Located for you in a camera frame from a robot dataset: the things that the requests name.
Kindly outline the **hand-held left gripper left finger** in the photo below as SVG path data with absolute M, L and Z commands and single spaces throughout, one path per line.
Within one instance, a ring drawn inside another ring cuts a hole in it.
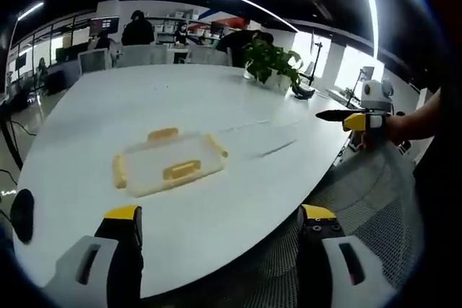
M 59 307 L 138 307 L 142 245 L 141 207 L 113 209 L 56 261 L 44 292 Z

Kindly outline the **person's right hand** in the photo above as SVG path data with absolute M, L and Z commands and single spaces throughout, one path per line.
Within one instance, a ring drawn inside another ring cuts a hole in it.
M 381 129 L 367 130 L 361 134 L 360 149 L 370 150 L 375 145 L 390 141 L 399 145 L 414 138 L 414 120 L 411 115 L 386 116 Z

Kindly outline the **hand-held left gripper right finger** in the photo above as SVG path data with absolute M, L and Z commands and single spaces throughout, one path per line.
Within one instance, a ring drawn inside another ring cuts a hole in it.
M 333 212 L 300 205 L 297 235 L 298 307 L 384 307 L 393 297 L 380 258 Z

